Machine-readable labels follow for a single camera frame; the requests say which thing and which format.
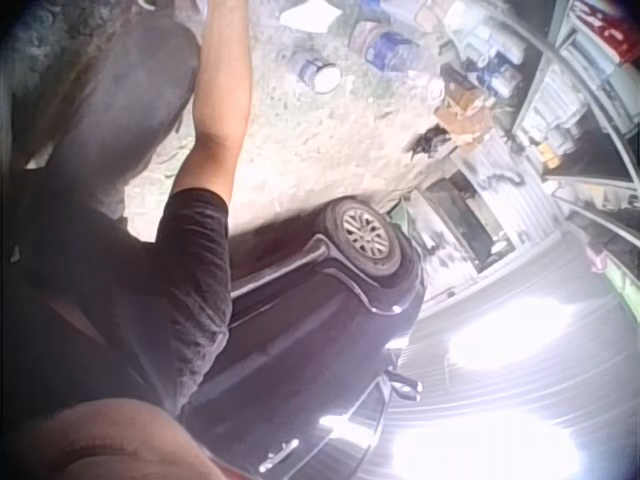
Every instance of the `person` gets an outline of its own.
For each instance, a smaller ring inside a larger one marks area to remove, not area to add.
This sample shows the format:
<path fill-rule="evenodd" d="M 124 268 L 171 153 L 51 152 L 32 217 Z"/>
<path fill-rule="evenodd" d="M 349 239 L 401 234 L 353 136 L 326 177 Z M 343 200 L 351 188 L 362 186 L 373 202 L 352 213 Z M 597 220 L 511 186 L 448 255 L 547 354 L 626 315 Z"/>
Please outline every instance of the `person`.
<path fill-rule="evenodd" d="M 192 94 L 195 144 L 156 241 L 141 242 L 123 228 L 124 186 Z M 9 478 L 235 478 L 179 418 L 228 336 L 228 205 L 250 104 L 247 0 L 209 0 L 202 47 L 153 13 L 101 57 L 3 268 Z"/>

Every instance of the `car wheel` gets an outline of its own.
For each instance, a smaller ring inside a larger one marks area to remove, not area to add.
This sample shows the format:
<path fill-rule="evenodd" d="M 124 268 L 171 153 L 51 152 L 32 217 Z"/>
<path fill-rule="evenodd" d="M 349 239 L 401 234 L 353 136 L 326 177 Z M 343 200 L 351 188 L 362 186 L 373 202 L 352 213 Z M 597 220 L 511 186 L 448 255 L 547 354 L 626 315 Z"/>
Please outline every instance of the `car wheel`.
<path fill-rule="evenodd" d="M 319 229 L 365 275 L 387 277 L 400 265 L 402 251 L 394 228 L 364 202 L 331 202 L 319 218 Z"/>

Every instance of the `car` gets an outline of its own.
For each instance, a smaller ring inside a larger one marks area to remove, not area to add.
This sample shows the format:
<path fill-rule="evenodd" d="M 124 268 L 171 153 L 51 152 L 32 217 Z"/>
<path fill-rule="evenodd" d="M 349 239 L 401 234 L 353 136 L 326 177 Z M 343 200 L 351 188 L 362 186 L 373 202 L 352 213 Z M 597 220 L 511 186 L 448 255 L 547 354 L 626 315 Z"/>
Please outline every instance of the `car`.
<path fill-rule="evenodd" d="M 304 248 L 233 283 L 228 343 L 183 417 L 252 478 L 351 478 L 391 395 L 422 388 L 396 371 L 425 294 L 417 250 L 354 198 L 315 225 Z"/>

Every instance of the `black t-shirt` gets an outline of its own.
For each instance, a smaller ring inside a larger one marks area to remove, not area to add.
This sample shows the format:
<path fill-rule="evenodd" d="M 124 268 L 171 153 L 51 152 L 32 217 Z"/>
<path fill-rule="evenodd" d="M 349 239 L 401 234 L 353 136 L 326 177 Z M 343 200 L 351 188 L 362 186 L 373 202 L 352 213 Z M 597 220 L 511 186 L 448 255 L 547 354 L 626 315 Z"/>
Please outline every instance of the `black t-shirt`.
<path fill-rule="evenodd" d="M 43 206 L 3 272 L 3 435 L 78 403 L 134 398 L 177 415 L 223 348 L 231 314 L 228 210 L 173 194 L 154 243 L 100 212 Z M 107 341 L 44 300 L 69 299 Z"/>

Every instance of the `t-shirt sleeve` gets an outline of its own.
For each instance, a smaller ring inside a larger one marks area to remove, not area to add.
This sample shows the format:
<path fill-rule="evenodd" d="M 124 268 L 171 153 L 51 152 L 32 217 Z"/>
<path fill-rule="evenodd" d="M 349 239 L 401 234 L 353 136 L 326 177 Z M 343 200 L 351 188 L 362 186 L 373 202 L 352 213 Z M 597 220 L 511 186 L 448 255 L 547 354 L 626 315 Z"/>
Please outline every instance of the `t-shirt sleeve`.
<path fill-rule="evenodd" d="M 169 198 L 155 243 L 171 307 L 170 336 L 180 409 L 228 338 L 231 281 L 228 207 L 217 194 L 188 189 Z"/>

